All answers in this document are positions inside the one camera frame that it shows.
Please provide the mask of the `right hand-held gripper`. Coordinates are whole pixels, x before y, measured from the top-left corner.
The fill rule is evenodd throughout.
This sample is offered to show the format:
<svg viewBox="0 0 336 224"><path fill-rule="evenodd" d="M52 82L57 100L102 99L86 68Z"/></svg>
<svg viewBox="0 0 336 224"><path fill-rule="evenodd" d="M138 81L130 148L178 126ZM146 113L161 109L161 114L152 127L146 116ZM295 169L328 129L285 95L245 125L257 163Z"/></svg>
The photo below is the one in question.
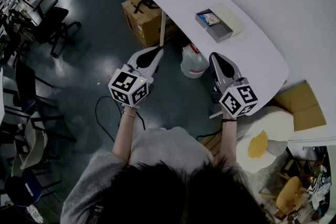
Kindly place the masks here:
<svg viewBox="0 0 336 224"><path fill-rule="evenodd" d="M209 64L217 86L228 86L219 99L219 104L233 118L249 113L258 103L258 98L238 66L229 58L211 53Z"/></svg>

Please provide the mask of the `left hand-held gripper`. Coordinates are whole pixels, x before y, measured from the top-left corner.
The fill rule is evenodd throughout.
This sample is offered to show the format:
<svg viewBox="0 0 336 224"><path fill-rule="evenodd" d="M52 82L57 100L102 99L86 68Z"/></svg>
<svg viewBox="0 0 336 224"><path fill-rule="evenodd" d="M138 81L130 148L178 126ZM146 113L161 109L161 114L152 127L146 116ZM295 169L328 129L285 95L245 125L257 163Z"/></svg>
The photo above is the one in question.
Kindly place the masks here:
<svg viewBox="0 0 336 224"><path fill-rule="evenodd" d="M108 84L112 98L136 108L150 93L149 86L163 53L162 47L149 47L134 53L128 64L115 71Z"/></svg>

